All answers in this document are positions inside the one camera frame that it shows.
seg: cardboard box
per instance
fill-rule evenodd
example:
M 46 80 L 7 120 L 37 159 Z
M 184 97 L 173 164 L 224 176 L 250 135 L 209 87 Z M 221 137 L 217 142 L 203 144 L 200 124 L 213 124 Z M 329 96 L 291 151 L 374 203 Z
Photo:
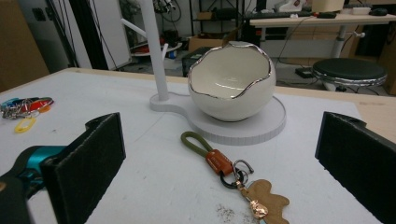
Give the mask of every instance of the cardboard box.
M 212 12 L 198 12 L 197 20 L 210 21 L 213 18 Z
M 48 75 L 17 0 L 0 0 L 0 92 Z
M 190 71 L 190 67 L 195 64 L 205 53 L 207 53 L 211 48 L 202 47 L 196 49 L 194 52 L 191 52 L 184 56 L 181 59 L 183 65 L 183 77 L 186 77 Z
M 201 33 L 190 38 L 189 52 L 193 52 L 200 47 L 222 47 L 228 42 L 235 40 L 239 27 L 231 32 L 225 33 Z
M 344 6 L 344 0 L 315 0 L 312 1 L 313 12 L 329 12 L 342 10 Z

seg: stool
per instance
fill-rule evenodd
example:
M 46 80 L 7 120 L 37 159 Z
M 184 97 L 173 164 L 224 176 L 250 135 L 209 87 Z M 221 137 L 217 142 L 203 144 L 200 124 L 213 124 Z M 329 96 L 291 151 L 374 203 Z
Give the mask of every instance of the stool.
M 342 90 L 344 86 L 379 86 L 387 77 L 385 68 L 376 63 L 348 58 L 325 59 L 314 63 L 313 74 L 323 81 L 329 91 Z

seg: desk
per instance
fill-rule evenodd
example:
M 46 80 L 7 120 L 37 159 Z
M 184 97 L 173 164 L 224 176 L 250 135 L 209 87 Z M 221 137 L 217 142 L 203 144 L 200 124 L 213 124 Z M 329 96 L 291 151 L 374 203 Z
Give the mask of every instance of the desk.
M 169 91 L 188 93 L 186 78 L 167 80 Z M 127 158 L 88 223 L 257 223 L 240 193 L 224 188 L 204 159 L 182 145 L 180 135 L 191 130 L 184 117 L 149 109 L 156 93 L 151 75 L 75 68 L 2 92 L 2 102 L 49 96 L 55 104 L 27 133 L 13 132 L 17 120 L 0 120 L 0 174 L 24 149 L 66 146 L 88 120 L 120 112 Z M 248 147 L 210 145 L 231 161 L 249 162 L 250 180 L 267 179 L 273 193 L 288 197 L 290 223 L 378 223 L 314 154 L 324 110 L 362 118 L 396 142 L 394 98 L 280 87 L 276 97 L 288 113 L 280 135 Z M 29 206 L 36 223 L 55 222 L 47 192 Z
M 285 46 L 284 40 L 265 41 L 261 42 L 260 47 L 264 49 L 271 57 L 279 57 L 280 54 L 284 57 L 339 57 L 342 46 L 344 44 L 344 37 L 348 25 L 373 25 L 385 24 L 390 21 L 396 21 L 396 16 L 387 15 L 384 17 L 375 17 L 370 15 L 349 15 L 337 14 L 335 19 L 318 19 L 316 17 L 301 17 L 297 19 L 266 19 L 266 20 L 251 20 L 250 25 L 256 27 L 295 27 L 295 26 L 341 26 L 338 37 L 332 40 L 333 45 L 324 48 L 309 48 L 312 47 L 312 40 L 293 40 L 288 41 Z M 265 32 L 262 32 L 262 39 L 265 39 Z

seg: eggshell-shaped bowl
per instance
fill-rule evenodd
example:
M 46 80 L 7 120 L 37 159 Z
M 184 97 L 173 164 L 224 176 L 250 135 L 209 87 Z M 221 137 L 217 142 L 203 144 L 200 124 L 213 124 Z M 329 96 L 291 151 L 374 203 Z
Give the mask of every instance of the eggshell-shaped bowl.
M 260 112 L 273 97 L 275 85 L 271 59 L 245 42 L 211 49 L 189 71 L 194 103 L 223 121 L 247 119 Z

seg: green lanyard strap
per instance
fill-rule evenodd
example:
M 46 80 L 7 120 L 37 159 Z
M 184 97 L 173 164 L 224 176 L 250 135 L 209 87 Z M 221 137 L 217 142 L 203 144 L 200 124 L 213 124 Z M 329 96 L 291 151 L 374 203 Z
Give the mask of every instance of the green lanyard strap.
M 194 139 L 196 139 L 199 143 L 201 143 L 201 145 L 206 149 L 206 151 L 204 151 L 202 148 L 196 146 L 195 144 L 193 144 L 192 142 L 190 142 L 187 138 L 188 137 L 192 137 Z M 201 155 L 202 157 L 206 157 L 207 153 L 211 150 L 213 150 L 212 146 L 210 146 L 206 140 L 199 135 L 198 133 L 194 133 L 194 132 L 184 132 L 181 136 L 181 142 L 183 142 L 183 144 L 188 147 L 189 149 L 191 149 L 192 151 L 198 153 L 199 155 Z

